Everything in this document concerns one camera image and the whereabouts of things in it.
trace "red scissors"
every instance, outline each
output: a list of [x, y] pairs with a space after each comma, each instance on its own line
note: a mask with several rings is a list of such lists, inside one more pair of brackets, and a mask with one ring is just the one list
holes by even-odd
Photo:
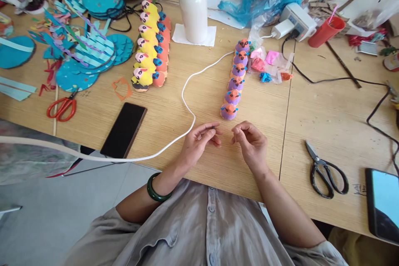
[[[76, 100], [74, 100], [74, 97], [77, 94], [77, 90], [74, 91], [68, 98], [62, 98], [58, 101], [55, 101], [53, 104], [50, 105], [50, 107], [47, 109], [47, 117], [49, 118], [56, 118], [58, 121], [69, 121], [75, 114], [76, 112]], [[51, 111], [53, 110], [54, 106], [56, 106], [57, 104], [61, 104], [61, 107], [58, 108], [57, 112], [53, 115], [51, 115]], [[72, 111], [71, 113], [66, 117], [66, 118], [62, 118], [61, 116], [64, 114], [65, 111], [67, 111], [67, 109], [69, 108], [69, 106], [72, 105]]]

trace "wooden table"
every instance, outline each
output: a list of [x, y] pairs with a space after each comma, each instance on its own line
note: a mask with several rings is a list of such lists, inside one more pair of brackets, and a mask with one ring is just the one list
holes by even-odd
[[[176, 23], [182, 24], [177, 4], [163, 3], [163, 7], [165, 13], [170, 16], [173, 27]], [[16, 35], [26, 34], [33, 24], [29, 15], [14, 16], [13, 8], [10, 6], [1, 11], [13, 17]], [[135, 40], [140, 20], [136, 15], [131, 15], [129, 18], [133, 29], [127, 35]], [[165, 85], [162, 88], [150, 87], [144, 93], [134, 91], [126, 100], [148, 108], [128, 158], [152, 155], [190, 127], [192, 116], [181, 99], [181, 90], [187, 78], [217, 61], [225, 53], [233, 51], [237, 41], [248, 36], [248, 30], [243, 30], [241, 33], [240, 30], [217, 21], [209, 20], [209, 25], [217, 26], [215, 47], [176, 44], [171, 41], [168, 78]], [[128, 24], [124, 19], [112, 26], [123, 29]], [[265, 46], [267, 49], [278, 51], [281, 43], [282, 41], [268, 40]], [[47, 65], [42, 59], [46, 47], [37, 43], [36, 53], [28, 63], [14, 69], [0, 69], [0, 76], [39, 88], [47, 78], [47, 73], [44, 72]], [[288, 47], [287, 51], [293, 51], [293, 45]], [[280, 85], [260, 84], [256, 74], [247, 75], [238, 116], [234, 121], [224, 121], [219, 113], [227, 92], [232, 60], [233, 54], [225, 57], [205, 73], [194, 76], [186, 87], [185, 100], [197, 116], [195, 125], [217, 120], [221, 121], [221, 128], [225, 132], [222, 137], [223, 147], [207, 149], [197, 166], [187, 174], [187, 178], [261, 200], [252, 174], [242, 158], [240, 147], [229, 144], [232, 138], [231, 129], [244, 120], [250, 120], [258, 126], [269, 137], [269, 163], [273, 171], [279, 173], [289, 82]], [[57, 137], [100, 150], [123, 105], [113, 91], [111, 83], [121, 77], [130, 81], [134, 62], [132, 57], [123, 65], [102, 73], [90, 89], [80, 92], [76, 96], [75, 116], [68, 122], [57, 124]], [[59, 96], [68, 94], [60, 91]], [[48, 119], [45, 113], [47, 107], [54, 102], [54, 95], [54, 92], [43, 92], [39, 97], [37, 92], [28, 99], [18, 102], [0, 94], [0, 118], [52, 134], [53, 120]], [[162, 170], [177, 157], [182, 143], [183, 139], [160, 156], [141, 163]]]
[[[182, 24], [176, 3], [163, 2], [163, 6], [173, 27], [176, 23]], [[0, 10], [12, 16], [16, 28], [14, 35], [27, 34], [33, 24], [32, 16], [15, 16], [10, 6]], [[129, 18], [133, 29], [126, 35], [135, 40], [140, 21], [135, 15]], [[74, 20], [74, 23], [83, 24], [81, 20]], [[148, 108], [128, 158], [154, 154], [190, 127], [192, 116], [181, 99], [181, 90], [188, 76], [233, 51], [236, 42], [249, 34], [248, 29], [237, 30], [210, 19], [208, 24], [217, 26], [215, 47], [176, 44], [171, 41], [165, 85], [162, 88], [150, 87], [145, 93], [134, 92], [126, 100]], [[126, 20], [120, 20], [112, 26], [125, 29], [128, 24]], [[266, 50], [280, 51], [282, 41], [267, 39], [264, 47]], [[355, 76], [377, 82], [390, 79], [399, 87], [394, 73], [386, 71], [382, 66], [381, 57], [355, 54], [346, 39], [335, 39], [331, 44]], [[45, 49], [46, 45], [37, 43], [36, 53], [27, 64], [10, 70], [0, 69], [0, 76], [39, 88], [47, 78], [44, 72], [46, 62], [42, 59]], [[295, 51], [295, 63], [313, 80], [346, 76], [325, 45], [312, 49], [306, 42], [290, 41], [284, 50], [286, 55]], [[355, 56], [359, 56], [362, 61], [354, 61]], [[367, 126], [365, 119], [386, 90], [366, 84], [362, 84], [362, 89], [357, 89], [351, 81], [313, 85], [307, 83], [296, 71], [293, 71], [292, 81], [279, 85], [261, 84], [257, 75], [247, 74], [238, 115], [233, 121], [224, 121], [219, 115], [219, 108], [227, 92], [232, 59], [233, 55], [225, 57], [205, 73], [194, 76], [186, 87], [185, 99], [197, 116], [195, 125], [218, 120], [224, 131], [223, 147], [207, 148], [187, 178], [260, 201], [258, 188], [242, 159], [239, 146], [229, 144], [231, 128], [249, 120], [268, 137], [268, 162], [271, 169], [280, 175], [286, 189], [310, 217], [370, 235], [366, 198], [362, 195], [364, 168], [373, 167], [390, 172], [393, 168], [390, 162], [390, 143]], [[99, 150], [123, 105], [111, 83], [121, 77], [130, 80], [133, 63], [134, 58], [131, 58], [123, 65], [113, 67], [101, 74], [89, 90], [80, 92], [77, 96], [77, 113], [70, 121], [57, 124], [57, 136]], [[60, 91], [59, 96], [68, 94]], [[54, 101], [54, 95], [54, 92], [44, 92], [39, 97], [37, 92], [18, 102], [0, 94], [0, 118], [52, 134], [53, 120], [48, 119], [45, 112]], [[372, 122], [398, 137], [394, 118], [395, 112], [386, 101]], [[323, 159], [346, 172], [350, 181], [349, 194], [336, 195], [333, 200], [327, 200], [314, 192], [309, 181], [311, 159], [304, 146], [305, 139], [312, 142]], [[177, 157], [182, 142], [179, 140], [160, 156], [141, 163], [162, 170]], [[357, 185], [360, 194], [355, 194]]]
[[[335, 38], [330, 44], [356, 78], [380, 83], [389, 79], [399, 87], [399, 77], [383, 67], [381, 57], [355, 53], [346, 37]], [[313, 81], [347, 77], [326, 45], [313, 50], [306, 42], [297, 42], [294, 62]], [[280, 180], [313, 219], [372, 236], [368, 230], [365, 168], [391, 173], [395, 170], [392, 143], [369, 127], [366, 118], [387, 89], [362, 82], [358, 89], [351, 80], [310, 84], [296, 70], [293, 74]], [[371, 123], [399, 138], [396, 112], [388, 99]], [[329, 200], [313, 190], [309, 178], [312, 159], [305, 139], [322, 159], [345, 172], [350, 184], [347, 195], [335, 193]], [[321, 180], [317, 184], [323, 187]]]

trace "smartphone with blue screen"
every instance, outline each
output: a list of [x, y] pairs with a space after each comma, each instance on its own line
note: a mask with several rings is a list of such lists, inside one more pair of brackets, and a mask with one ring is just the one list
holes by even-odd
[[370, 232], [399, 245], [399, 177], [366, 168], [366, 192]]

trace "egg carton caterpillar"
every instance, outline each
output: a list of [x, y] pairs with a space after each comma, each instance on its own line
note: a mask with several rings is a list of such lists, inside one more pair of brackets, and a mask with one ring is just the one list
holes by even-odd
[[172, 24], [170, 18], [164, 12], [158, 12], [150, 0], [144, 0], [141, 4], [143, 12], [140, 19], [143, 24], [138, 28], [141, 38], [137, 40], [137, 62], [133, 66], [131, 81], [136, 91], [147, 91], [150, 85], [163, 86], [167, 77]]
[[224, 96], [223, 105], [220, 108], [220, 115], [225, 120], [233, 120], [238, 108], [236, 107], [241, 100], [241, 91], [244, 88], [244, 77], [247, 71], [249, 42], [243, 39], [236, 45], [236, 55], [233, 58], [233, 67], [230, 73], [228, 92]]

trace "black smartphone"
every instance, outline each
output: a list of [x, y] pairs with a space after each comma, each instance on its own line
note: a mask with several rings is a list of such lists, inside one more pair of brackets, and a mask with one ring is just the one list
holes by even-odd
[[366, 168], [366, 192], [370, 232], [399, 245], [399, 177]]
[[124, 103], [100, 153], [112, 158], [126, 158], [146, 112], [145, 107]]

